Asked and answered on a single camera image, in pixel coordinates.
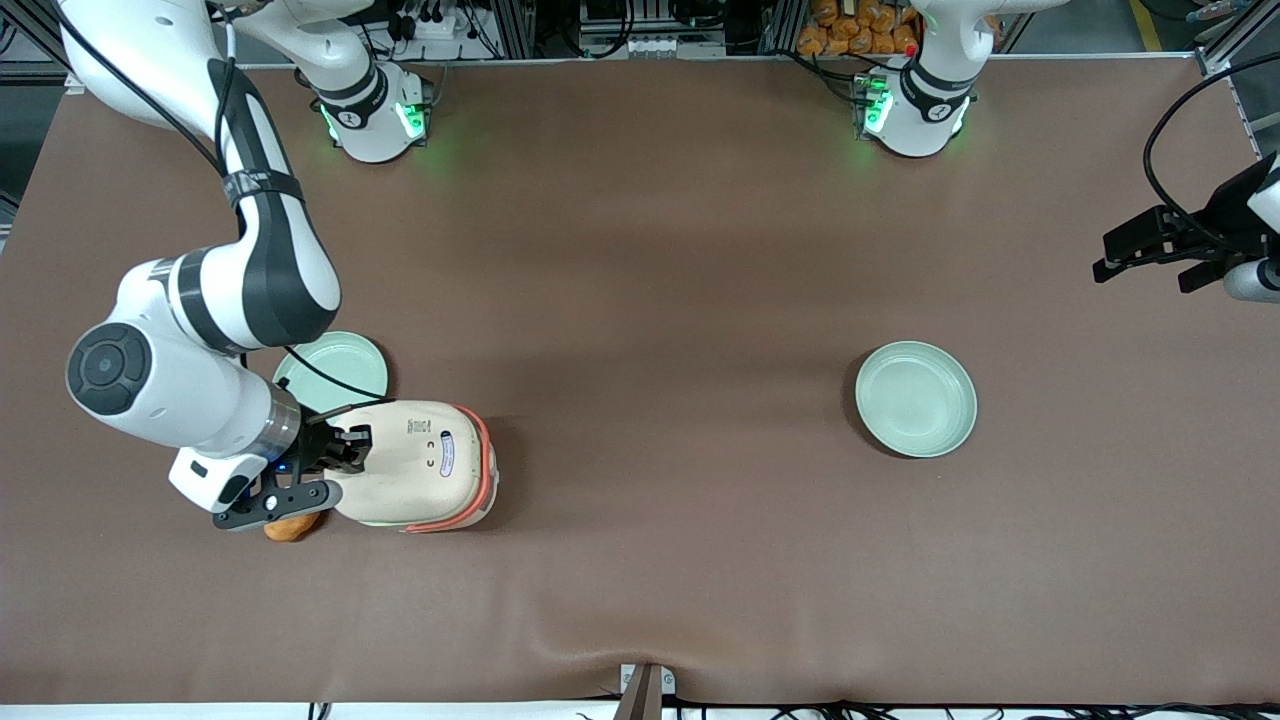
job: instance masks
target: green led light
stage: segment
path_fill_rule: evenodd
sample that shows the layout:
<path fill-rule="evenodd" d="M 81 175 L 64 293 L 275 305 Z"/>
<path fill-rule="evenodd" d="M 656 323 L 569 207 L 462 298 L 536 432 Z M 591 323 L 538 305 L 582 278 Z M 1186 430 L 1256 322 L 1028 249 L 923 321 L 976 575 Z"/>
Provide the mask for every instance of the green led light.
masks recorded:
<path fill-rule="evenodd" d="M 324 105 L 320 105 L 320 114 L 324 115 L 324 123 L 329 126 L 329 137 L 332 137 L 334 142 L 338 142 L 338 131 L 334 129 L 333 118 L 329 117 L 329 110 Z"/>
<path fill-rule="evenodd" d="M 884 91 L 879 100 L 867 109 L 867 132 L 879 132 L 884 129 L 884 120 L 893 108 L 893 94 Z"/>
<path fill-rule="evenodd" d="M 397 102 L 396 113 L 399 115 L 401 124 L 404 126 L 404 132 L 408 133 L 410 137 L 422 136 L 422 110 L 419 110 L 412 105 L 406 106 Z"/>

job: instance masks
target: black strap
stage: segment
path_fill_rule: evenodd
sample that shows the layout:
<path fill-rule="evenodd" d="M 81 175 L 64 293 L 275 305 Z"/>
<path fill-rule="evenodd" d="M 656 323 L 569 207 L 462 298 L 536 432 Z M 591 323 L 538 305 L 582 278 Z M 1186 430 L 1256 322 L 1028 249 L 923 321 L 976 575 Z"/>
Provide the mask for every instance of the black strap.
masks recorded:
<path fill-rule="evenodd" d="M 955 97 L 938 97 L 929 92 L 925 92 L 911 77 L 911 73 L 904 72 L 901 74 L 902 96 L 915 109 L 920 111 L 920 118 L 927 123 L 945 123 L 947 122 L 956 110 L 964 106 L 964 101 L 969 99 L 968 94 L 956 95 Z"/>
<path fill-rule="evenodd" d="M 241 200 L 262 192 L 279 192 L 302 200 L 302 184 L 298 178 L 276 170 L 237 170 L 223 178 L 223 193 L 234 208 Z"/>
<path fill-rule="evenodd" d="M 911 56 L 910 60 L 906 61 L 906 67 L 902 68 L 902 74 L 906 74 L 909 72 L 920 76 L 920 79 L 923 79 L 924 82 L 929 83 L 933 87 L 937 87 L 943 92 L 959 92 L 961 90 L 969 90 L 970 87 L 973 87 L 973 83 L 978 82 L 978 76 L 973 76 L 969 79 L 940 78 L 938 76 L 924 69 L 924 65 L 920 64 L 920 53 L 916 53 L 915 55 Z"/>

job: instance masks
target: bread roll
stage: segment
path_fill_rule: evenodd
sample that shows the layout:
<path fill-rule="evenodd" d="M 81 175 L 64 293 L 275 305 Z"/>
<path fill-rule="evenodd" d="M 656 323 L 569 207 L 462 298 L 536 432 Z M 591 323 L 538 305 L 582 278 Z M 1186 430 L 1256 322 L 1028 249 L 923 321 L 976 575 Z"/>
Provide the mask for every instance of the bread roll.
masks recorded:
<path fill-rule="evenodd" d="M 796 53 L 809 55 L 822 55 L 827 49 L 827 31 L 818 26 L 805 26 L 800 31 L 800 40 L 796 41 Z"/>
<path fill-rule="evenodd" d="M 302 536 L 307 534 L 312 527 L 315 527 L 316 520 L 320 519 L 319 512 L 311 512 L 308 515 L 297 515 L 294 518 L 285 518 L 284 520 L 276 520 L 274 523 L 268 523 L 262 532 L 266 537 L 275 542 L 293 542 L 301 539 Z"/>
<path fill-rule="evenodd" d="M 863 28 L 858 31 L 858 35 L 849 40 L 850 53 L 870 53 L 872 51 L 872 31 Z"/>
<path fill-rule="evenodd" d="M 893 36 L 887 32 L 872 33 L 872 53 L 877 55 L 892 55 Z"/>
<path fill-rule="evenodd" d="M 893 28 L 893 51 L 906 55 L 915 53 L 920 49 L 919 41 L 915 40 L 915 31 L 911 26 L 897 26 Z"/>
<path fill-rule="evenodd" d="M 849 40 L 858 35 L 863 29 L 854 18 L 840 18 L 835 24 L 831 26 L 832 40 Z"/>
<path fill-rule="evenodd" d="M 881 5 L 879 14 L 872 20 L 872 32 L 890 32 L 893 29 L 895 20 L 897 20 L 897 9 L 892 5 Z"/>
<path fill-rule="evenodd" d="M 840 3 L 837 0 L 813 0 L 809 8 L 813 10 L 813 19 L 822 27 L 831 27 L 831 23 L 840 19 Z"/>

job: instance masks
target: black cable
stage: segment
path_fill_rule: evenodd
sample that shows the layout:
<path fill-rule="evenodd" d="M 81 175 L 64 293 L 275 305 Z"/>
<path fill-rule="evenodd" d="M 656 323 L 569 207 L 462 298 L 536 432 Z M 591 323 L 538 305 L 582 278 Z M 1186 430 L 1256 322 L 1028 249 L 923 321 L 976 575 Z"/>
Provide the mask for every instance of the black cable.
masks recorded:
<path fill-rule="evenodd" d="M 120 81 L 120 85 L 128 87 L 134 95 L 137 95 L 143 102 L 146 102 L 148 108 L 155 110 L 157 115 L 160 115 L 161 118 L 165 119 L 165 122 L 172 124 L 174 129 L 177 129 L 178 133 L 187 140 L 187 142 L 191 142 L 191 145 L 200 151 L 200 154 L 205 158 L 205 160 L 209 161 L 210 165 L 214 167 L 215 170 L 221 173 L 218 158 L 215 158 L 214 154 L 210 152 L 207 147 L 205 147 L 205 143 L 201 142 L 200 138 L 197 138 L 196 135 L 191 132 L 191 129 L 187 126 L 182 124 L 182 122 L 178 120 L 178 118 L 175 118 L 173 113 L 166 110 L 164 105 L 157 102 L 155 97 L 151 97 L 151 95 L 148 95 L 145 90 L 138 87 L 136 82 L 133 82 L 124 73 L 122 73 L 120 69 L 116 68 L 114 63 L 102 56 L 102 54 L 97 51 L 97 47 L 93 47 L 87 40 L 84 40 L 84 36 L 81 35 L 81 32 L 76 29 L 76 26 L 73 26 L 70 20 L 67 19 L 67 13 L 63 12 L 61 5 L 54 3 L 52 6 L 54 10 L 58 12 L 58 20 L 63 23 L 63 28 L 67 29 L 67 35 L 72 36 L 72 38 L 76 40 L 76 42 L 79 44 L 81 47 L 84 49 L 84 53 L 87 53 L 90 58 L 97 60 L 100 65 L 106 68 L 106 72 L 111 73 L 111 76 L 115 77 L 115 79 Z"/>
<path fill-rule="evenodd" d="M 1018 45 L 1018 41 L 1023 38 L 1023 35 L 1027 33 L 1027 28 L 1030 27 L 1032 20 L 1034 19 L 1036 19 L 1036 13 L 1028 13 L 1027 19 L 1023 20 L 1021 27 L 1018 28 L 1018 35 L 1012 37 L 1005 37 L 1005 44 L 1000 47 L 1000 51 L 1006 55 L 1009 53 L 1012 53 L 1014 46 Z"/>
<path fill-rule="evenodd" d="M 227 177 L 227 155 L 223 152 L 223 117 L 227 114 L 227 100 L 232 94 L 232 77 L 236 74 L 236 58 L 227 58 L 227 77 L 218 92 L 218 110 L 214 113 L 214 156 L 218 158 L 218 172 Z"/>
<path fill-rule="evenodd" d="M 324 423 L 329 418 L 337 418 L 338 415 L 346 415 L 347 413 L 351 413 L 352 410 L 360 410 L 361 407 L 372 407 L 374 405 L 387 405 L 388 402 L 396 402 L 396 398 L 394 397 L 379 397 L 378 400 L 365 400 L 364 402 L 349 402 L 347 405 L 342 405 L 339 407 L 334 407 L 333 410 L 325 410 L 324 413 L 320 413 L 319 415 L 312 415 L 312 416 L 307 418 L 307 424 L 308 425 L 319 425 L 320 423 Z"/>
<path fill-rule="evenodd" d="M 1165 110 L 1165 114 L 1160 117 L 1160 122 L 1157 122 L 1156 127 L 1151 131 L 1151 136 L 1147 137 L 1147 145 L 1143 146 L 1143 149 L 1142 149 L 1142 170 L 1143 170 L 1143 173 L 1146 173 L 1147 182 L 1151 183 L 1151 190 L 1156 191 L 1156 195 L 1160 197 L 1160 201 L 1164 202 L 1165 205 L 1167 205 L 1169 209 L 1172 210 L 1172 213 L 1175 215 L 1178 215 L 1179 219 L 1181 219 L 1184 223 L 1187 223 L 1188 227 L 1190 227 L 1196 232 L 1203 234 L 1204 237 L 1207 237 L 1207 238 L 1210 238 L 1210 240 L 1212 240 L 1215 242 L 1219 242 L 1219 240 L 1220 240 L 1219 236 L 1216 233 L 1211 232 L 1203 224 L 1201 224 L 1199 220 L 1197 220 L 1196 218 L 1193 218 L 1192 214 L 1187 211 L 1187 209 L 1184 209 L 1181 205 L 1179 205 L 1178 201 L 1174 200 L 1174 197 L 1171 195 L 1169 195 L 1169 191 L 1165 190 L 1165 186 L 1160 183 L 1160 179 L 1156 177 L 1156 170 L 1151 167 L 1151 151 L 1152 151 L 1152 149 L 1156 147 L 1156 140 L 1160 138 L 1160 133 L 1164 132 L 1165 126 L 1167 126 L 1169 120 L 1171 120 L 1174 118 L 1174 114 L 1176 114 L 1178 110 L 1180 110 L 1183 108 L 1183 105 L 1185 105 L 1192 97 L 1196 97 L 1197 95 L 1199 95 L 1199 92 L 1202 90 L 1204 90 L 1206 87 L 1213 85 L 1215 82 L 1217 82 L 1220 79 L 1229 78 L 1229 77 L 1234 76 L 1235 73 L 1244 72 L 1244 70 L 1247 70 L 1249 68 L 1256 68 L 1256 67 L 1262 65 L 1265 63 L 1272 63 L 1275 60 L 1280 60 L 1280 53 L 1267 53 L 1266 55 L 1260 55 L 1260 56 L 1257 56 L 1257 58 L 1254 58 L 1252 60 L 1248 60 L 1245 63 L 1240 63 L 1239 65 L 1235 65 L 1234 68 L 1225 69 L 1225 70 L 1222 70 L 1220 73 L 1213 73 L 1213 74 L 1208 76 L 1207 78 L 1199 81 L 1198 83 L 1196 83 L 1194 87 L 1192 87 L 1190 90 L 1188 90 L 1187 92 L 1184 92 L 1181 95 L 1181 97 L 1179 97 L 1178 100 L 1175 100 L 1174 104 L 1170 105 L 1167 110 Z M 1148 711 L 1143 712 L 1143 715 L 1146 715 L 1147 712 L 1155 712 L 1155 710 L 1148 710 Z"/>
<path fill-rule="evenodd" d="M 852 79 L 854 79 L 852 74 L 850 74 L 850 73 L 837 73 L 835 70 L 828 70 L 827 68 L 823 68 L 822 65 L 819 65 L 817 59 L 814 59 L 814 60 L 810 61 L 808 58 L 805 58 L 804 55 L 796 53 L 795 50 L 786 50 L 786 49 L 769 50 L 768 53 L 765 53 L 765 55 L 782 55 L 782 56 L 786 56 L 786 58 L 791 58 L 792 60 L 795 60 L 796 63 L 799 63 L 801 68 L 804 68 L 804 69 L 806 69 L 810 73 L 814 73 L 817 76 L 823 76 L 823 77 L 829 77 L 831 79 L 842 79 L 842 81 L 849 81 L 849 82 L 852 82 Z M 867 55 L 852 54 L 852 55 L 849 55 L 849 56 L 850 58 L 856 58 L 856 59 L 859 59 L 859 60 L 861 60 L 861 61 L 864 61 L 864 63 L 867 63 L 869 65 L 874 65 L 877 68 L 884 68 L 886 70 L 892 70 L 895 73 L 902 72 L 902 68 L 895 68 L 892 65 L 887 65 L 884 63 L 881 63 L 879 60 L 876 60 L 874 58 L 868 58 Z"/>
<path fill-rule="evenodd" d="M 316 368 L 315 365 L 312 365 L 310 361 L 307 361 L 306 357 L 298 355 L 297 351 L 294 351 L 289 346 L 284 346 L 284 351 L 288 352 L 294 360 L 297 360 L 298 363 L 301 363 L 303 368 L 311 370 L 312 373 L 320 375 L 321 378 L 329 380 L 330 383 L 333 383 L 333 384 L 335 384 L 335 386 L 338 386 L 338 387 L 340 387 L 343 389 L 349 389 L 351 392 L 355 392 L 356 395 L 364 395 L 365 397 L 371 397 L 374 400 L 385 400 L 387 398 L 385 395 L 378 395 L 376 392 L 369 392 L 367 389 L 361 389 L 361 388 L 358 388 L 356 386 L 351 386 L 351 384 L 347 384 L 347 383 L 339 380 L 338 378 L 330 375 L 329 373 L 325 373 L 320 368 Z"/>
<path fill-rule="evenodd" d="M 497 44 L 494 44 L 494 41 L 489 37 L 489 31 L 480 24 L 479 13 L 476 13 L 475 5 L 471 4 L 471 0 L 462 0 L 458 3 L 458 6 L 462 8 L 462 14 L 467 17 L 467 22 L 471 23 L 471 27 L 475 28 L 476 37 L 480 38 L 480 45 L 484 45 L 484 49 L 493 55 L 494 60 L 500 60 L 502 53 L 498 51 Z"/>
<path fill-rule="evenodd" d="M 365 42 L 369 45 L 369 51 L 374 54 L 374 58 L 376 58 L 379 53 L 385 53 L 387 58 L 392 56 L 392 51 L 388 50 L 385 45 L 374 42 L 374 38 L 369 36 L 369 26 L 365 24 L 365 20 L 360 20 L 360 31 L 365 33 Z"/>
<path fill-rule="evenodd" d="M 9 40 L 4 40 L 4 35 L 10 29 L 13 32 L 9 33 Z M 9 24 L 9 20 L 0 18 L 0 40 L 4 41 L 4 47 L 0 47 L 0 55 L 4 55 L 9 51 L 9 47 L 13 46 L 13 41 L 18 40 L 18 26 L 12 26 Z"/>
<path fill-rule="evenodd" d="M 613 45 L 611 45 L 608 50 L 600 53 L 599 55 L 593 55 L 589 50 L 582 50 L 582 47 L 577 42 L 573 42 L 573 40 L 568 35 L 568 28 L 572 23 L 564 18 L 561 18 L 561 40 L 564 41 L 564 45 L 568 47 L 570 53 L 577 55 L 579 58 L 603 60 L 604 58 L 613 55 L 618 50 L 622 50 L 622 47 L 626 46 L 627 40 L 631 38 L 631 31 L 634 31 L 636 27 L 636 13 L 635 8 L 631 6 L 631 0 L 621 0 L 621 3 L 622 3 L 622 20 L 618 23 L 618 36 L 613 40 Z M 577 0 L 567 0 L 564 3 L 566 9 L 576 6 L 577 6 Z"/>

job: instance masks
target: brown tablecloth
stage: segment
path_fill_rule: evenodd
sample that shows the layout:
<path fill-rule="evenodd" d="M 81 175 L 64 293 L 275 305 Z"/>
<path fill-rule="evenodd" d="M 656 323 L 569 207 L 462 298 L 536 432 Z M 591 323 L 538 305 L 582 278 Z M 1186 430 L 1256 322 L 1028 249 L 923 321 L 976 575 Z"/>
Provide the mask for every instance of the brown tablecloth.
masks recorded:
<path fill-rule="evenodd" d="M 236 227 L 175 133 L 67 99 L 0 259 L 0 698 L 577 697 L 648 659 L 698 701 L 1275 700 L 1280 310 L 1089 273 L 1197 77 L 992 63 L 913 161 L 788 63 L 466 68 L 369 167 L 261 74 L 334 327 L 486 416 L 503 470 L 474 529 L 294 546 L 214 530 L 172 451 L 68 397 L 120 275 Z M 1225 88 L 1157 154 L 1196 208 L 1251 160 Z M 901 338 L 978 387 L 950 456 L 859 429 Z"/>

